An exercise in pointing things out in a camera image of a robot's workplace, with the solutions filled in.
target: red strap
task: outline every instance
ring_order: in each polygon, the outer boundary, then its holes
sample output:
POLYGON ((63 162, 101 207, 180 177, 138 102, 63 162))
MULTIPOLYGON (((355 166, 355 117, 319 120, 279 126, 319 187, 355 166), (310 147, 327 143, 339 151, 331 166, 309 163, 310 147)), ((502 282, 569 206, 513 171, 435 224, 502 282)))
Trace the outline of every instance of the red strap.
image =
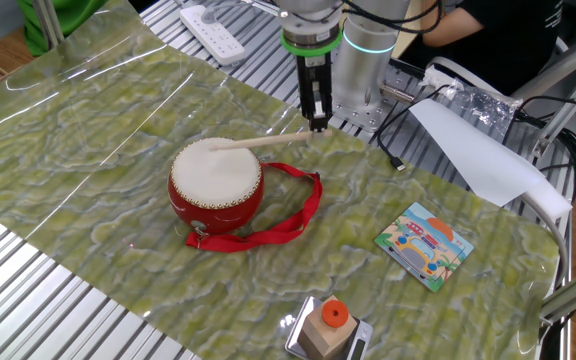
POLYGON ((191 246, 201 250, 218 251, 224 253, 232 253, 238 251, 246 251, 259 245, 265 244, 285 244, 299 235, 306 229, 310 218, 315 214, 319 207, 319 200, 323 195, 324 188, 319 180, 319 174, 308 174, 301 170, 295 169, 292 166, 282 163, 268 163, 261 164, 262 168, 266 166, 274 167, 275 169, 282 170, 293 177, 310 176, 315 180, 315 185, 312 189, 312 195, 304 202, 303 209, 299 210, 295 215, 291 216, 288 220, 273 227, 268 231, 260 231, 252 233, 245 238, 240 238, 231 234, 223 235, 208 235, 198 241, 199 235, 191 232, 186 241, 187 246, 191 246))

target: person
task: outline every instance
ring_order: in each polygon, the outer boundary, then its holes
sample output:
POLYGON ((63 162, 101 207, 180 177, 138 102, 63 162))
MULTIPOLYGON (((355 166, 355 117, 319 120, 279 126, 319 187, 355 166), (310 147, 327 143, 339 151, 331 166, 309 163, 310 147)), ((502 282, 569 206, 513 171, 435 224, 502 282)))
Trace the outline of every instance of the person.
MULTIPOLYGON (((427 10, 436 0, 417 1, 427 10)), ((425 68, 443 56, 510 95, 550 59, 562 5, 562 0, 464 0, 437 28, 417 37, 400 60, 425 68)), ((438 11, 421 19, 422 29, 435 24, 438 11)))

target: metal table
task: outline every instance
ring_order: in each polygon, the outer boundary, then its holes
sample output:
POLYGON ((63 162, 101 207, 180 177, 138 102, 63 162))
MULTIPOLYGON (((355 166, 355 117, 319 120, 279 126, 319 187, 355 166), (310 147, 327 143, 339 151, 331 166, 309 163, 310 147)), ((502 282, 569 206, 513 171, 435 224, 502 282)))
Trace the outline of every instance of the metal table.
MULTIPOLYGON (((206 60, 214 67, 282 101, 298 106, 295 62, 278 41, 280 27, 267 11, 240 7, 224 11, 219 21, 245 46, 247 59, 238 66, 220 67, 179 20, 179 5, 161 0, 144 11, 145 23, 163 41, 189 55, 206 60)), ((419 79, 391 68, 388 82, 415 96, 430 89, 419 79)), ((473 125, 482 127, 477 117, 440 101, 473 125)), ((403 109, 395 106, 395 113, 403 109)), ((337 118, 331 125, 366 142, 373 135, 337 118)), ((538 131, 513 126, 507 146, 529 158, 538 131)), ((501 141, 501 134, 489 135, 501 141)), ((417 167, 468 189, 464 179, 441 149, 412 116, 403 117, 384 134, 390 151, 417 167)), ((537 166, 568 162, 562 144, 551 146, 537 166)), ((573 192, 570 169, 554 170, 547 178, 566 198, 573 192)), ((506 206, 518 214, 535 215, 516 200, 506 206)), ((569 216, 559 221, 566 232, 569 216)), ((572 250, 570 241, 569 253, 572 250)), ((189 350, 166 337, 146 322, 148 314, 133 314, 78 278, 55 261, 0 225, 0 359, 198 359, 189 350)), ((561 358, 570 357, 570 330, 562 332, 561 358)))

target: green marble mat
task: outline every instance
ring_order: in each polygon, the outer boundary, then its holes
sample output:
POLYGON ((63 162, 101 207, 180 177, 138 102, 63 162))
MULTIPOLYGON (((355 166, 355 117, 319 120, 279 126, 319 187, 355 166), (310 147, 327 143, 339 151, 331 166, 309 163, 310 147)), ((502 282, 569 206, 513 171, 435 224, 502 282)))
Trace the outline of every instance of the green marble mat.
MULTIPOLYGON (((339 131, 255 150, 321 174, 321 208, 300 238, 231 255, 184 246, 166 192, 177 151, 305 126, 110 1, 0 85, 0 222, 206 360, 289 358, 302 301, 333 293, 373 325, 369 359, 533 358, 557 259, 548 232, 427 172, 398 173, 339 131), (437 294, 373 243, 414 201, 475 246, 437 294)), ((282 221, 310 191, 267 171, 242 232, 282 221)))

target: orange knob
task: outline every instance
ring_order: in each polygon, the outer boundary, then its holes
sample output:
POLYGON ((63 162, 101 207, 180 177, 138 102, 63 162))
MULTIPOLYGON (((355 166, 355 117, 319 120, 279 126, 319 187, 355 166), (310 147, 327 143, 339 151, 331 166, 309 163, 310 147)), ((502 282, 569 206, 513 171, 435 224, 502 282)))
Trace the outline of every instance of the orange knob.
POLYGON ((339 300, 330 300, 321 309, 321 318, 330 327, 340 328, 344 326, 348 321, 348 316, 350 316, 348 308, 339 300))

